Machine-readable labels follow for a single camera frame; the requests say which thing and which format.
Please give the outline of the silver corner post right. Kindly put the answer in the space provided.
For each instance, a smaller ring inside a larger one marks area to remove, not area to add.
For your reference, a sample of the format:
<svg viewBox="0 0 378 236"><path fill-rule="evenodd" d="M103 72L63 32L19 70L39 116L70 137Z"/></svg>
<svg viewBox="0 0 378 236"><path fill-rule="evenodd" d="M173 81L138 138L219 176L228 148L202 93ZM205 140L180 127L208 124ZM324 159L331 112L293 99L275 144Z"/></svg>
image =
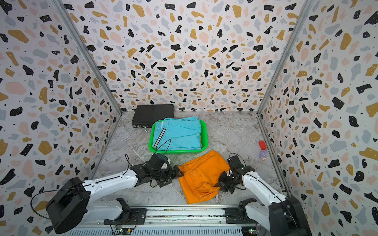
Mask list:
<svg viewBox="0 0 378 236"><path fill-rule="evenodd" d="M312 5L314 4L313 0L307 0L304 2L304 5L299 13L298 20L296 22L296 25L293 28L292 34L290 35L290 38L288 40L288 43L286 44L286 47L284 48L284 51L282 53L282 56L277 64L276 70L274 71L273 77L271 82L269 83L269 86L267 87L266 93L262 99L261 105L257 111L257 115L260 116L263 113L264 106L267 104L270 93L273 90L274 85L278 81L279 75L281 74L281 71L284 68L284 65L286 63L287 58L289 57L289 54L291 50L294 47L294 44L296 42L296 38L298 37L298 34L300 30L302 29L304 22L306 20L306 17L308 16Z"/></svg>

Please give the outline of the red block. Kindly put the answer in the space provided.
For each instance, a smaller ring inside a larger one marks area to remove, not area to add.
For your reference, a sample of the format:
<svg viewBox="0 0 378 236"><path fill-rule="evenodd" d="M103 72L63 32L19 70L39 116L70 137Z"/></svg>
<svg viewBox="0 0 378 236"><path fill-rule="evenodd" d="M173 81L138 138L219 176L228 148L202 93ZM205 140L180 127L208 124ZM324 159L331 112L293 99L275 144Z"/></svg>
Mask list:
<svg viewBox="0 0 378 236"><path fill-rule="evenodd" d="M259 147L261 150L267 149L266 143L264 141L259 141Z"/></svg>

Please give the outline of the green plastic basket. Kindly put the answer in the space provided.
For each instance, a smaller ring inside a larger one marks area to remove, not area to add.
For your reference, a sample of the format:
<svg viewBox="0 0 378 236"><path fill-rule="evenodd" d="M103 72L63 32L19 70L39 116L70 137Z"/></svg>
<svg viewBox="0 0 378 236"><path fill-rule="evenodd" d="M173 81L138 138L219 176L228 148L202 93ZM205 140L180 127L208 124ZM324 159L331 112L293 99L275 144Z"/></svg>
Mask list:
<svg viewBox="0 0 378 236"><path fill-rule="evenodd" d="M149 140L149 150L153 153L161 153L161 154L187 154L187 153L200 153L204 150L207 149L208 147L208 137L207 137L207 126L206 126L206 123L202 120L200 120L201 122L201 134L200 134L200 137L201 137L201 146L202 148L200 150L184 150L184 151L168 151L168 150L159 150L159 149L155 149L152 147L152 141L153 141L153 131L154 131L154 128L155 128L155 124L153 124L152 126L152 129L151 129L151 136L150 136L150 140Z"/></svg>

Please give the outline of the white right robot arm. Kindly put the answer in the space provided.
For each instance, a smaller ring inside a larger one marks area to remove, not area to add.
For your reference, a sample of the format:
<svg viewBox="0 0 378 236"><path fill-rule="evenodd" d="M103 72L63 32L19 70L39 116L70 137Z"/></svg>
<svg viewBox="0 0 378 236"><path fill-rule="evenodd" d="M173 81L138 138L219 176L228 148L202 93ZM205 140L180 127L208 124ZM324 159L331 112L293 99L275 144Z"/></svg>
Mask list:
<svg viewBox="0 0 378 236"><path fill-rule="evenodd" d="M228 172L219 176L217 187L233 194L235 190L251 191L254 196L240 201L238 207L225 209L228 224L257 223L272 236L310 236L311 229L301 203L271 187L238 155L227 159Z"/></svg>

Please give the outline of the teal pants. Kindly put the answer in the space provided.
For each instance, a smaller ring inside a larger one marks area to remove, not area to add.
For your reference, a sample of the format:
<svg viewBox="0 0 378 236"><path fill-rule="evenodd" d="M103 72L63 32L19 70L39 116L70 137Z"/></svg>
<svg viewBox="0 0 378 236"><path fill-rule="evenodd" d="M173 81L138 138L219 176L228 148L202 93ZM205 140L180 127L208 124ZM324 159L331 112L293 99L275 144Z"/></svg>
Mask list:
<svg viewBox="0 0 378 236"><path fill-rule="evenodd" d="M152 147L159 150L200 150L201 122L198 117L166 118L155 123Z"/></svg>

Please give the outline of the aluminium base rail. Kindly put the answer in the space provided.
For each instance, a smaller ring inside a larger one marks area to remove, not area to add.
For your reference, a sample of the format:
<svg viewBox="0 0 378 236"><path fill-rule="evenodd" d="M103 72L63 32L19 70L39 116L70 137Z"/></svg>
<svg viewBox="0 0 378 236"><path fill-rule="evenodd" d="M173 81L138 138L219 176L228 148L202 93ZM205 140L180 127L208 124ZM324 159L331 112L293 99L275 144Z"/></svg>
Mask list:
<svg viewBox="0 0 378 236"><path fill-rule="evenodd" d="M81 223L67 236L310 236L294 215L284 213L269 230L267 215L252 220L240 206L140 206L121 224Z"/></svg>

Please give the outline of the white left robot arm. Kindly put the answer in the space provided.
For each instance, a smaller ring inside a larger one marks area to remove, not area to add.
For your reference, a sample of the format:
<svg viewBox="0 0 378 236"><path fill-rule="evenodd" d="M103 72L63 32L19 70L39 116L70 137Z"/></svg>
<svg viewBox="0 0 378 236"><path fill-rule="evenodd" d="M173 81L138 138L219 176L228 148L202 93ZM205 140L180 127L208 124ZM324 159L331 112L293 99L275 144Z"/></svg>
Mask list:
<svg viewBox="0 0 378 236"><path fill-rule="evenodd" d="M155 153L148 161L129 164L125 171L108 177L68 180L48 202L46 211L57 234L67 233L84 222L103 221L105 225L141 223L143 220L133 216L134 211L123 198L110 202L100 202L99 199L146 183L164 187L183 175L178 166L170 166L165 155Z"/></svg>

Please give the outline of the silver corner post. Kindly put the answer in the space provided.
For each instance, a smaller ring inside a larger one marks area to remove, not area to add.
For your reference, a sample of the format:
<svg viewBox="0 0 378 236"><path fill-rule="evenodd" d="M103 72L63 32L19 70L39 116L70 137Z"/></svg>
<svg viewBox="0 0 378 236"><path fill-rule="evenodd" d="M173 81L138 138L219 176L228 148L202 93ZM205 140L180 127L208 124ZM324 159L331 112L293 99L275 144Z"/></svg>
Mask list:
<svg viewBox="0 0 378 236"><path fill-rule="evenodd" d="M67 30L71 34L73 40L75 41L77 48L83 55L85 61L87 62L89 68L94 73L95 77L97 78L99 84L102 86L104 93L109 98L110 104L112 105L113 109L118 113L118 115L122 115L122 110L119 108L118 103L113 96L112 92L109 89L107 82L105 81L103 75L101 74L100 70L98 69L95 61L93 60L92 56L87 49L86 44L83 42L77 28L75 27L74 23L70 15L67 13L67 10L62 1L52 0L52 5L56 9L59 17L62 19L64 25L66 26Z"/></svg>
<svg viewBox="0 0 378 236"><path fill-rule="evenodd" d="M308 16L312 5L314 4L313 0L307 0L304 2L304 5L299 13L298 20L296 22L296 25L293 28L292 34L290 35L290 38L288 40L288 43L286 44L286 47L284 48L284 51L282 53L282 56L277 64L276 70L274 71L273 77L271 82L269 83L269 86L267 87L266 93L262 99L261 105L257 111L257 115L260 116L263 113L264 106L267 104L270 93L273 90L274 85L278 81L279 75L281 74L281 71L284 68L284 65L286 63L287 58L289 57L289 54L291 50L294 47L294 44L296 42L296 38L298 37L298 34L300 30L302 29L304 22L306 20L306 17Z"/></svg>

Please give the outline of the small purple toy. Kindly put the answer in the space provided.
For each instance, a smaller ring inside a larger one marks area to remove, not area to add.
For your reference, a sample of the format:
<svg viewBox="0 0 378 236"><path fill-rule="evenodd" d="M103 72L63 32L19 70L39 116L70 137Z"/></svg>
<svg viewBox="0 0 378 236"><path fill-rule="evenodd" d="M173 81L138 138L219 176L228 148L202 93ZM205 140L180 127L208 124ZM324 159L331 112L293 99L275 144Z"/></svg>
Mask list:
<svg viewBox="0 0 378 236"><path fill-rule="evenodd" d="M268 157L269 157L269 150L268 149L265 149L265 150L262 150L261 152L260 152L260 155L259 155L259 159L261 160L261 161L265 161Z"/></svg>

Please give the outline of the orange pants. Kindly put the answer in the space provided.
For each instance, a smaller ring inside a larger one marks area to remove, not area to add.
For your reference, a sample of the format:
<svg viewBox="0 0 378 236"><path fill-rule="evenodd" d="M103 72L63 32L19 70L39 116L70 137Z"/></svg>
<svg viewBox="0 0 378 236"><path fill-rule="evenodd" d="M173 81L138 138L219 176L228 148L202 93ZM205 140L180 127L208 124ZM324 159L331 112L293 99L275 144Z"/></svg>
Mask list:
<svg viewBox="0 0 378 236"><path fill-rule="evenodd" d="M219 177L229 170L229 165L216 151L193 159L178 167L184 174L180 186L188 204L197 204L213 199L219 192L216 187Z"/></svg>

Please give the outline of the black flat box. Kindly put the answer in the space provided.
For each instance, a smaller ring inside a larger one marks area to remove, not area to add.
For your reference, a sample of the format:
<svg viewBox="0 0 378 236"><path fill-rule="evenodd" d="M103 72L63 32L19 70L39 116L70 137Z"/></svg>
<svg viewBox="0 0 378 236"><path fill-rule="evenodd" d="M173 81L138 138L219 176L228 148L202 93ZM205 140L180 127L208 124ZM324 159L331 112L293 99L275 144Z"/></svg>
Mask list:
<svg viewBox="0 0 378 236"><path fill-rule="evenodd" d="M174 105L138 105L132 119L134 128L152 128L157 121L174 118Z"/></svg>

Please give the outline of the silver corner post left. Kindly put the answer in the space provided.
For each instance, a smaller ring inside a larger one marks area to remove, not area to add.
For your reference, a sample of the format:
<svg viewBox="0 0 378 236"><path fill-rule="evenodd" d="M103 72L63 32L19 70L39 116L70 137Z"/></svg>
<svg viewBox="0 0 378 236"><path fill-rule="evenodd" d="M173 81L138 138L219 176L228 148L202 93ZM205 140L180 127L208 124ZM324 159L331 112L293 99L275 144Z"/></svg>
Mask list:
<svg viewBox="0 0 378 236"><path fill-rule="evenodd" d="M119 108L118 103L113 96L112 92L109 89L107 82L105 81L103 75L101 74L100 70L98 69L95 61L93 60L92 56L87 49L86 44L83 42L77 28L75 27L74 23L70 15L67 13L67 10L62 1L52 0L52 5L56 9L59 17L62 19L64 25L66 26L67 30L71 34L73 40L75 41L77 48L83 55L85 61L87 62L89 68L94 73L95 77L97 78L99 84L102 86L104 93L109 98L110 104L112 105L113 109L118 113L118 115L122 115L122 110Z"/></svg>

